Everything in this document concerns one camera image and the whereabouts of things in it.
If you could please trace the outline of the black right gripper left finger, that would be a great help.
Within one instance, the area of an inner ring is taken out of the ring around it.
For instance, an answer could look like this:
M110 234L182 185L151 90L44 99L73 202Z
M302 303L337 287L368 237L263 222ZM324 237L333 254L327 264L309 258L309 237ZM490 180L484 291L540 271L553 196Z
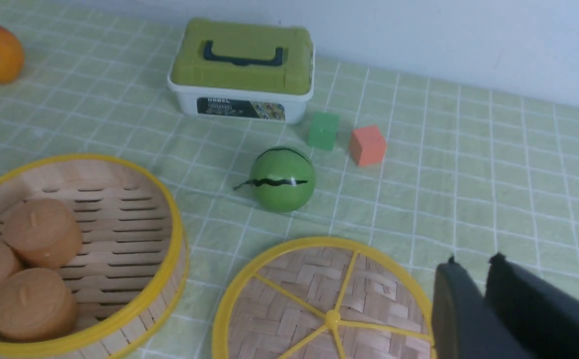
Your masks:
M534 357L506 330L453 256L435 271L431 329L439 359Z

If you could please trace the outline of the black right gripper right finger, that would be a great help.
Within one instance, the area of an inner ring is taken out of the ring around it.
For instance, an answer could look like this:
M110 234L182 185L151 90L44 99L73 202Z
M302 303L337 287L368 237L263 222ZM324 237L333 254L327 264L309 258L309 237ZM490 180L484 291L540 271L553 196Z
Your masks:
M503 254L490 258L485 299L538 359L579 359L579 300Z

